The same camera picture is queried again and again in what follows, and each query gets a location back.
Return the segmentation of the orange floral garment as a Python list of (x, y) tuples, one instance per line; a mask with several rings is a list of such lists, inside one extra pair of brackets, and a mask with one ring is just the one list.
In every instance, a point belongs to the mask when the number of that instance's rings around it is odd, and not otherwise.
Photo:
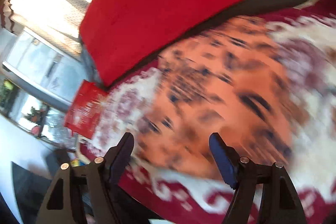
[(137, 156), (159, 168), (219, 179), (218, 133), (258, 164), (289, 164), (293, 114), (278, 45), (262, 18), (238, 16), (159, 55), (161, 80), (138, 124)]

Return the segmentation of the floral plush bed blanket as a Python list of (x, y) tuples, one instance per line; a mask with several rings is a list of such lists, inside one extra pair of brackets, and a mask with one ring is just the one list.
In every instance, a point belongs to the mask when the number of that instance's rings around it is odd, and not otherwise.
[(135, 138), (120, 185), (174, 223), (220, 223), (233, 190), (209, 148), (217, 132), (257, 164), (280, 161), (309, 223), (335, 223), (335, 0), (236, 16), (176, 42), (102, 99), (80, 152)]

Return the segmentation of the red gift bag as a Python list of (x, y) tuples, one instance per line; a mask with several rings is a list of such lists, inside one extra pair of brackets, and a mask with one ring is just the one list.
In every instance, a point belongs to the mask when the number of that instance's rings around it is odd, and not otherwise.
[(87, 139), (92, 139), (108, 93), (84, 80), (66, 113), (64, 126)]

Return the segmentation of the dark leather headboard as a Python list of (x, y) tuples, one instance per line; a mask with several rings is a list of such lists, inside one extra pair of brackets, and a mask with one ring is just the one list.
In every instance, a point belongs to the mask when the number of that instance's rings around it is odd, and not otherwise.
[(142, 60), (137, 62), (134, 66), (112, 81), (111, 84), (106, 85), (103, 83), (98, 70), (95, 67), (94, 61), (90, 54), (88, 53), (86, 47), (82, 40), (81, 42), (82, 51), (80, 54), (80, 62), (85, 71), (87, 80), (95, 83), (97, 87), (100, 87), (103, 90), (109, 90), (117, 84), (135, 76), (139, 75), (142, 71), (147, 70), (147, 68), (155, 67), (158, 55), (165, 50), (167, 47), (177, 43), (183, 39), (189, 38), (200, 34), (201, 32), (217, 27), (224, 23), (226, 20), (233, 18), (238, 15), (261, 15), (267, 12), (273, 12), (284, 8), (290, 8), (303, 4), (308, 0), (244, 0), (240, 3), (237, 3), (228, 9), (225, 9), (210, 19), (205, 20), (204, 22), (198, 24), (197, 26), (189, 29), (179, 38), (176, 38), (171, 43), (159, 48), (158, 50), (152, 52), (150, 55), (144, 57)]

